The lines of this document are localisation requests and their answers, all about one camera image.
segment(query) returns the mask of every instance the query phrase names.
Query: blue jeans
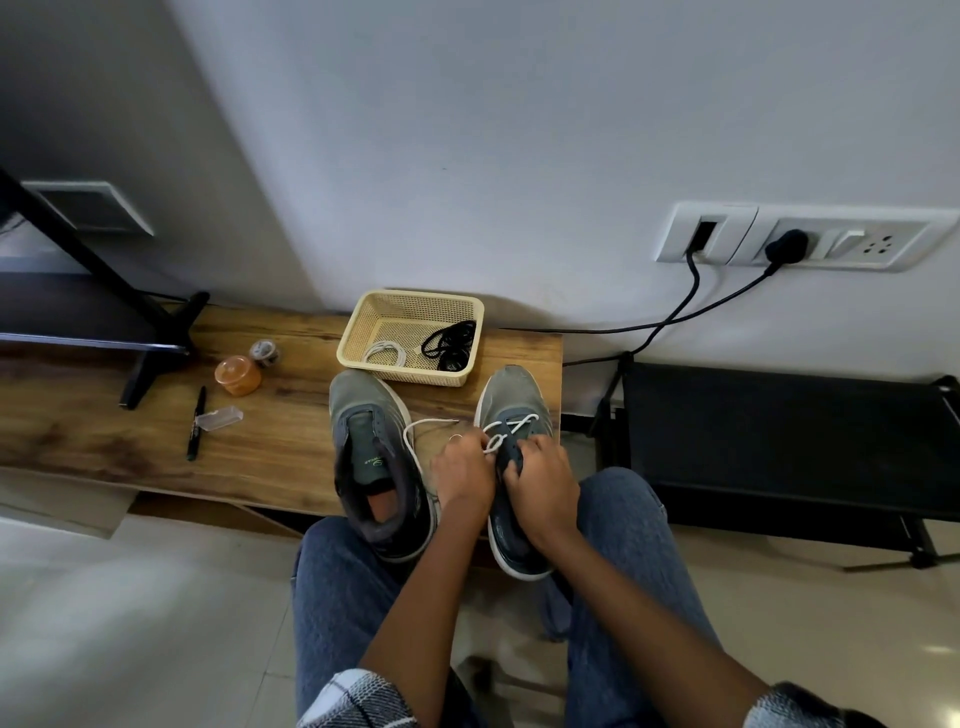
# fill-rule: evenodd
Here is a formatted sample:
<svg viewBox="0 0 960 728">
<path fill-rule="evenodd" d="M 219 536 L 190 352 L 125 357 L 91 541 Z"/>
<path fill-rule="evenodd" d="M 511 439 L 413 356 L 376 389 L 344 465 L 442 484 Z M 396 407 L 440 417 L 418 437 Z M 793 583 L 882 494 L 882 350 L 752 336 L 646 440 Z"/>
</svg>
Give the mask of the blue jeans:
<svg viewBox="0 0 960 728">
<path fill-rule="evenodd" d="M 647 594 L 718 643 L 660 501 L 639 475 L 608 468 L 584 480 L 577 526 Z M 307 531 L 293 594 L 298 716 L 335 673 L 357 666 L 412 568 L 379 561 L 345 519 L 324 519 Z M 567 665 L 567 725 L 664 725 L 613 640 L 578 596 Z M 451 670 L 443 725 L 483 724 Z"/>
</svg>

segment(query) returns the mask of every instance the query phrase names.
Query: floor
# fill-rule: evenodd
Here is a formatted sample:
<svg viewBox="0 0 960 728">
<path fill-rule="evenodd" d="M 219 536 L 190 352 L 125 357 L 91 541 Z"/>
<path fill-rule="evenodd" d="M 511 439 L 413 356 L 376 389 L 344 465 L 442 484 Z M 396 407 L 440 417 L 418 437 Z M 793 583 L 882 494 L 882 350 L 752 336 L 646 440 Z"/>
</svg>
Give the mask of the floor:
<svg viewBox="0 0 960 728">
<path fill-rule="evenodd" d="M 586 449 L 570 442 L 588 469 Z M 960 550 L 960 526 L 930 525 Z M 960 565 L 844 574 L 869 549 L 676 529 L 728 651 L 894 726 L 960 728 Z M 52 725 L 290 728 L 288 578 L 296 543 L 127 517 L 110 541 L 0 522 L 0 716 Z M 565 649 L 540 638 L 531 586 L 476 572 L 454 664 L 470 654 L 561 687 Z M 529 693 L 517 725 L 556 725 Z"/>
</svg>

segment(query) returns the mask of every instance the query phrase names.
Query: orange container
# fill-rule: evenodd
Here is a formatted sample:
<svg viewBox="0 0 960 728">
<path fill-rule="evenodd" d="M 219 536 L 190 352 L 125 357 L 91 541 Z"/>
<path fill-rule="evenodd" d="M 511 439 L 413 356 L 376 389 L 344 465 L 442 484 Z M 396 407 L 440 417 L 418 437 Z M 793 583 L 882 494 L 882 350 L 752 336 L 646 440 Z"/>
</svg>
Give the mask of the orange container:
<svg viewBox="0 0 960 728">
<path fill-rule="evenodd" d="M 259 367 L 246 356 L 228 356 L 217 365 L 213 376 L 235 397 L 248 395 L 263 380 Z"/>
</svg>

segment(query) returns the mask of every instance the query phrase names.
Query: plaid shirt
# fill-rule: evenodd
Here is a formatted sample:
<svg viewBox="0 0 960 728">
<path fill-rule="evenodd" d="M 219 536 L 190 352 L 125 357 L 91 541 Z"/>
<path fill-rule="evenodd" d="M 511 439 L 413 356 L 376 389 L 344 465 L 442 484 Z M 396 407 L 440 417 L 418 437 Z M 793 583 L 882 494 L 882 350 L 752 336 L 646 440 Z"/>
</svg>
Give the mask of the plaid shirt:
<svg viewBox="0 0 960 728">
<path fill-rule="evenodd" d="M 297 728 L 400 728 L 417 725 L 393 684 L 364 669 L 333 676 Z M 883 728 L 857 711 L 834 708 L 791 683 L 779 683 L 748 713 L 744 728 Z"/>
</svg>

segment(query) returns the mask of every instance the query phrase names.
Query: beige basket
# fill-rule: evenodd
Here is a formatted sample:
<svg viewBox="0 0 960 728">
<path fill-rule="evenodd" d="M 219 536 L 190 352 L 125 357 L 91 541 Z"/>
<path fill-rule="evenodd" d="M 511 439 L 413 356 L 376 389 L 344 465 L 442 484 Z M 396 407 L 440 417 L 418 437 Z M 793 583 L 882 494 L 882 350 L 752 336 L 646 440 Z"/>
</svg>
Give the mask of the beige basket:
<svg viewBox="0 0 960 728">
<path fill-rule="evenodd" d="M 438 372 L 436 359 L 420 352 L 424 339 L 438 328 L 473 319 L 477 323 L 467 367 L 460 372 Z M 472 296 L 451 296 L 420 291 L 368 291 L 360 299 L 337 347 L 337 360 L 345 367 L 363 369 L 380 379 L 462 387 L 476 362 L 483 302 Z M 404 366 L 396 366 L 396 352 L 363 355 L 377 341 L 396 341 L 407 353 Z"/>
</svg>

